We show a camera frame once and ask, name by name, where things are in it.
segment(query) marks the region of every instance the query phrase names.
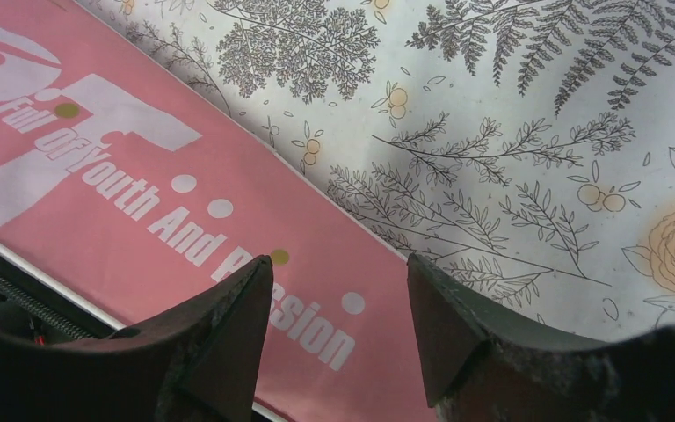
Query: pink banner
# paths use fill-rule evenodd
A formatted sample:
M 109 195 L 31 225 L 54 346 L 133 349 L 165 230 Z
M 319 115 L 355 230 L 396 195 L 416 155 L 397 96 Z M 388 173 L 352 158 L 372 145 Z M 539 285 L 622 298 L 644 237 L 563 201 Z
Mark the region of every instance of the pink banner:
M 434 420 L 404 262 L 73 3 L 0 0 L 0 244 L 123 324 L 271 254 L 258 401 Z

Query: metal spring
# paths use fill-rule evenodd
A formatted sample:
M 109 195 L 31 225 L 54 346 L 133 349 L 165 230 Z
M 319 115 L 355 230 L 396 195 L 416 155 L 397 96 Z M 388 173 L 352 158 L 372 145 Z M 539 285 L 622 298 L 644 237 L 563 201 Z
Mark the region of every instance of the metal spring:
M 25 293 L 21 288 L 13 285 L 1 276 L 0 294 L 6 296 L 10 301 L 13 301 L 22 309 L 26 310 L 46 324 L 73 339 L 78 340 L 81 338 L 94 338 L 94 336 L 87 332 L 87 330 L 84 330 L 83 328 L 59 315 L 54 310 L 36 301 L 33 297 Z

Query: fern leaf drawing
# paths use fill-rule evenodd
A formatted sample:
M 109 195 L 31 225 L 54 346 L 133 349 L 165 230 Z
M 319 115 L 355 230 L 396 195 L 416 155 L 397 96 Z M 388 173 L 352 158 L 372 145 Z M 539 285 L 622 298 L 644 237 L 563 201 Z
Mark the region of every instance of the fern leaf drawing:
M 526 38 L 521 30 L 534 28 L 528 18 L 539 15 L 530 4 L 543 0 L 446 0 L 446 11 L 428 6 L 427 22 L 417 25 L 417 32 L 405 44 L 408 47 L 439 47 L 448 62 L 457 56 L 464 58 L 471 76 L 487 51 L 487 35 L 496 34 L 493 79 L 500 84 L 503 67 L 521 41 Z
M 675 4 L 675 0 L 668 1 L 670 4 Z M 667 7 L 666 13 L 675 18 L 675 8 Z M 675 62 L 675 19 L 667 18 L 665 23 L 671 28 L 673 34 L 655 29 L 656 43 L 644 41 L 642 47 L 645 53 L 633 53 L 632 59 L 635 63 L 622 63 L 623 74 L 614 76 L 613 80 L 619 88 L 609 92 L 612 98 L 608 100 L 608 103 L 613 110 L 624 109 L 625 104 L 630 103 L 630 97 L 638 93 L 638 88 L 646 85 L 647 78 L 657 75 L 651 65 L 655 63 L 661 66 L 671 66 Z
M 521 46 L 521 40 L 526 34 L 521 29 L 532 29 L 534 23 L 526 18 L 539 16 L 540 12 L 534 7 L 514 7 L 500 11 L 493 15 L 493 30 L 496 33 L 496 53 L 493 59 L 493 80 L 500 86 L 501 73 L 507 58 L 511 57 L 516 47 Z
M 534 28 L 537 34 L 531 38 L 533 44 L 526 45 L 529 52 L 524 55 L 526 61 L 521 63 L 519 70 L 518 87 L 522 97 L 539 71 L 545 69 L 544 62 L 551 62 L 553 55 L 563 53 L 562 47 L 571 45 L 566 32 L 584 34 L 583 25 L 589 24 L 589 19 L 583 9 L 590 8 L 586 0 L 557 0 L 542 6 L 542 14 L 536 19 L 541 25 Z
M 578 51 L 574 64 L 566 72 L 562 85 L 555 96 L 555 115 L 559 114 L 574 92 L 596 75 L 598 69 L 605 67 L 604 62 L 614 62 L 611 48 L 629 51 L 645 37 L 653 35 L 655 26 L 666 28 L 666 17 L 656 0 L 619 0 L 600 4 L 593 13 L 606 15 L 591 22 L 594 29 L 589 30 L 591 37 L 586 38 L 587 48 Z

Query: botanical print fabric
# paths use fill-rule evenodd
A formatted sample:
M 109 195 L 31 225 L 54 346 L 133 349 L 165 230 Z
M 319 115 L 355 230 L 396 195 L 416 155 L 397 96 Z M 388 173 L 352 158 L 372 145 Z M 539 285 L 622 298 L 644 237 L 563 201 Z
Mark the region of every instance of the botanical print fabric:
M 79 3 L 400 252 L 588 337 L 675 322 L 675 0 Z

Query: olive green dot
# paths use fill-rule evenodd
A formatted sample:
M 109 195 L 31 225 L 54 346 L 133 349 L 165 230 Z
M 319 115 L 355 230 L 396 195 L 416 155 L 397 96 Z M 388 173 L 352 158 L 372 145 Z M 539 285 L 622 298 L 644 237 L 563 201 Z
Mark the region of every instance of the olive green dot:
M 55 115 L 64 119 L 73 119 L 79 115 L 79 106 L 74 103 L 62 103 L 55 106 Z
M 270 259 L 272 260 L 272 264 L 274 266 L 284 266 L 288 263 L 290 258 L 291 257 L 288 256 L 288 252 L 282 249 L 276 249 L 270 254 Z

